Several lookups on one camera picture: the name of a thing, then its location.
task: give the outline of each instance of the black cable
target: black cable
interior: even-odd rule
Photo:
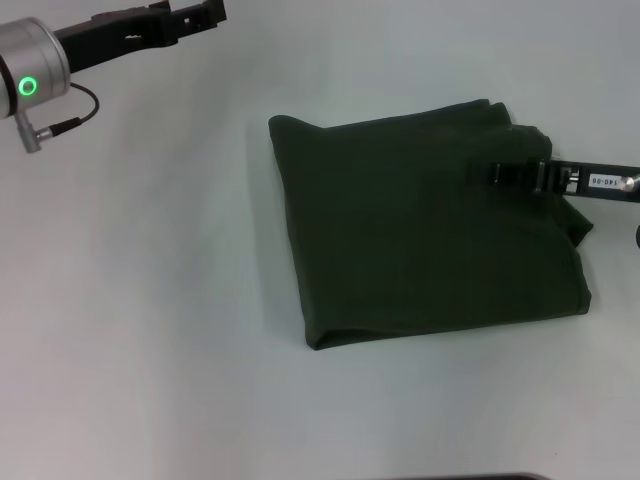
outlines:
[[[51,125],[49,127],[49,130],[51,130],[51,134],[54,137],[57,137],[58,135],[62,135],[63,133],[68,132],[69,130],[73,130],[74,128],[77,128],[80,125],[82,125],[83,123],[87,123],[89,120],[95,117],[98,111],[100,110],[100,99],[98,99],[98,96],[95,93],[93,93],[87,87],[83,87],[82,85],[78,85],[77,83],[72,83],[71,86],[76,90],[80,90],[86,93],[87,95],[89,95],[93,99],[94,107],[91,113],[84,118],[76,117],[76,118],[72,118],[71,120],[67,120],[65,122],[60,122],[60,123],[56,123],[55,125]]]
[[[93,110],[91,111],[91,113],[89,115],[87,115],[86,117],[80,119],[80,121],[82,123],[87,123],[89,120],[91,120],[93,117],[95,117],[96,114],[98,113],[98,111],[100,110],[100,99],[98,98],[98,96],[95,93],[93,93],[87,87],[83,87],[82,85],[78,85],[77,83],[73,83],[73,82],[71,83],[71,86],[73,88],[75,88],[76,90],[80,90],[81,92],[86,93],[87,95],[89,95],[93,99],[93,102],[95,104],[95,106],[93,107]]]

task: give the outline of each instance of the black bracket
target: black bracket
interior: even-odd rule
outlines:
[[[640,203],[640,167],[532,159],[526,164],[495,163],[487,179],[532,195],[565,195]],[[640,247],[640,228],[636,234]]]
[[[170,47],[189,35],[216,28],[227,19],[223,0],[171,11],[168,1],[149,7],[101,13],[55,32],[71,73],[149,48]]]

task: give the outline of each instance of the green led light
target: green led light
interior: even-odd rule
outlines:
[[[30,97],[38,91],[38,81],[33,77],[24,77],[18,85],[20,95]]]

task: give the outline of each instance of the white background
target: white background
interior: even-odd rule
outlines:
[[[0,21],[126,6],[4,0]],[[43,152],[0,123],[0,477],[637,478],[638,206],[574,202],[596,224],[587,316],[316,353],[267,132],[489,98],[567,160],[640,165],[637,2],[227,9],[74,75],[103,109]],[[32,121],[90,108],[72,91]]]

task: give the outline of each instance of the folded cloth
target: folded cloth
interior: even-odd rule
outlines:
[[[311,348],[588,311],[576,247],[593,225],[562,197],[480,181],[551,156],[503,104],[269,127]]]

